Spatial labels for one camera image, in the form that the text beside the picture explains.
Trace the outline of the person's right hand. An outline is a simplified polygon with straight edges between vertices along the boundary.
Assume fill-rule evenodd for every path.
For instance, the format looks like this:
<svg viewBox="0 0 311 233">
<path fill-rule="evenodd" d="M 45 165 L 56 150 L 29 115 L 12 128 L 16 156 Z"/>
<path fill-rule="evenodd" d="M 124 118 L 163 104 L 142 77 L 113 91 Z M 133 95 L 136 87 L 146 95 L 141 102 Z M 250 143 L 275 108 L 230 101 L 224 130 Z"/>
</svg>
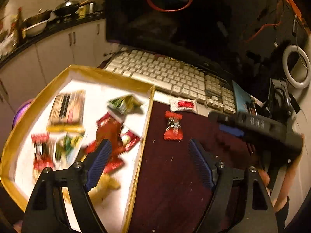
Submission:
<svg viewBox="0 0 311 233">
<path fill-rule="evenodd" d="M 303 155 L 305 135 L 301 134 L 301 138 L 302 138 L 301 153 L 294 161 L 292 161 L 289 164 L 289 167 L 287 167 L 278 197 L 275 199 L 271 198 L 274 212 L 280 211 L 287 203 L 287 197 L 289 195 L 290 188 L 294 182 L 294 178 L 296 176 L 296 172 Z"/>
</svg>

